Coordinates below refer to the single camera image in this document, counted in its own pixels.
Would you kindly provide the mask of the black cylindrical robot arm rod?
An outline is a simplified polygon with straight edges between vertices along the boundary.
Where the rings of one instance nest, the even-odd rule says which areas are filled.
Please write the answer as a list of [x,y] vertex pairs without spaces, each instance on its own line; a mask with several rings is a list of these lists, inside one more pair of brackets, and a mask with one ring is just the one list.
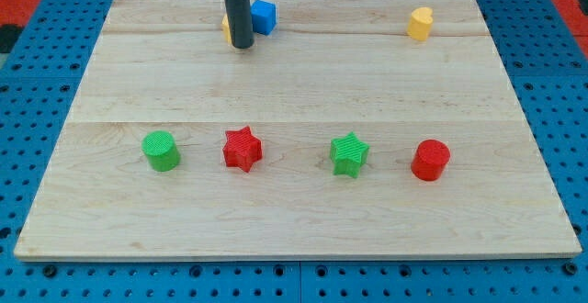
[[232,46],[249,49],[254,45],[250,0],[224,0]]

